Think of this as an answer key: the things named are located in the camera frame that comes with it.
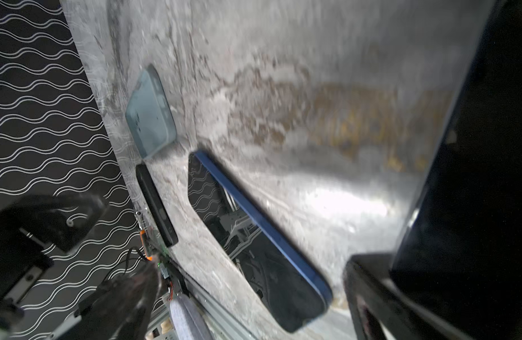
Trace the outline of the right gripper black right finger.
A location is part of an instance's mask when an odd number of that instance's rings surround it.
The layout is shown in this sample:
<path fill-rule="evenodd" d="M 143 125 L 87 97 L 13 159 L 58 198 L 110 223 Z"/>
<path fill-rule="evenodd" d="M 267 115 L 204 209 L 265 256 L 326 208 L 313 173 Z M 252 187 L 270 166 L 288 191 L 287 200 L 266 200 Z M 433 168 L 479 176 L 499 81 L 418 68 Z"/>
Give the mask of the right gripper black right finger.
<path fill-rule="evenodd" d="M 356 254 L 343 284 L 358 339 L 470 339 L 406 297 L 389 275 L 390 254 Z"/>

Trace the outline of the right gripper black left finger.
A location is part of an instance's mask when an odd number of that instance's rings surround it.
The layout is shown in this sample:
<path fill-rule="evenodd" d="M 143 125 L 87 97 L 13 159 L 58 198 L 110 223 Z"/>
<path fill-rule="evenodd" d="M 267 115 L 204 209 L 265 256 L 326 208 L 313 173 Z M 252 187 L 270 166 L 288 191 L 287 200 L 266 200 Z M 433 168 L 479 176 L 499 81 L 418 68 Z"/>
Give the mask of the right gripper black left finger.
<path fill-rule="evenodd" d="M 161 289 L 158 266 L 149 262 L 132 276 L 116 277 L 86 315 L 53 339 L 144 339 Z"/>

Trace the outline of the blue phone black screen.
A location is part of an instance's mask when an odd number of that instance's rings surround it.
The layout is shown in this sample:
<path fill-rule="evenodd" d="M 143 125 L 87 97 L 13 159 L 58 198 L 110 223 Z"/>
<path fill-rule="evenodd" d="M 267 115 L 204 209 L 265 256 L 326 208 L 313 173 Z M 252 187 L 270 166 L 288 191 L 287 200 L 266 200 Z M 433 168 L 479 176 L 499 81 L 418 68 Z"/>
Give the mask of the blue phone black screen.
<path fill-rule="evenodd" d="M 203 151 L 189 155 L 187 197 L 283 330 L 295 333 L 327 312 L 326 279 Z"/>

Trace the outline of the clear light blue phone case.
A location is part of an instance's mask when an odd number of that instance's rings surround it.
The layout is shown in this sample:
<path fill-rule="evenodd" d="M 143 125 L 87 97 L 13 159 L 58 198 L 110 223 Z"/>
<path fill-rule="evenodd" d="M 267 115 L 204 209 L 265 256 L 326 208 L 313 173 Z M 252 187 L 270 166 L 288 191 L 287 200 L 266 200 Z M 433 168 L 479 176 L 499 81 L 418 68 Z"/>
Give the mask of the clear light blue phone case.
<path fill-rule="evenodd" d="M 156 68 L 148 65 L 136 82 L 125 112 L 126 123 L 142 159 L 150 159 L 176 140 L 172 109 Z"/>

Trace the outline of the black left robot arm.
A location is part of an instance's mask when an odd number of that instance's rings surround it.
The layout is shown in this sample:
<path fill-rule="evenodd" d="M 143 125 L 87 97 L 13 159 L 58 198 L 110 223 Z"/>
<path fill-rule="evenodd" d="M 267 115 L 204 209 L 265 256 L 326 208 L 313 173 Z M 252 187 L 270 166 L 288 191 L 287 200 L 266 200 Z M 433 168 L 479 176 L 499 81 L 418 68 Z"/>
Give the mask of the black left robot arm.
<path fill-rule="evenodd" d="M 70 252 L 107 207 L 97 194 L 27 195 L 0 211 L 0 339 L 24 317 L 19 301 L 54 265 L 45 245 Z"/>

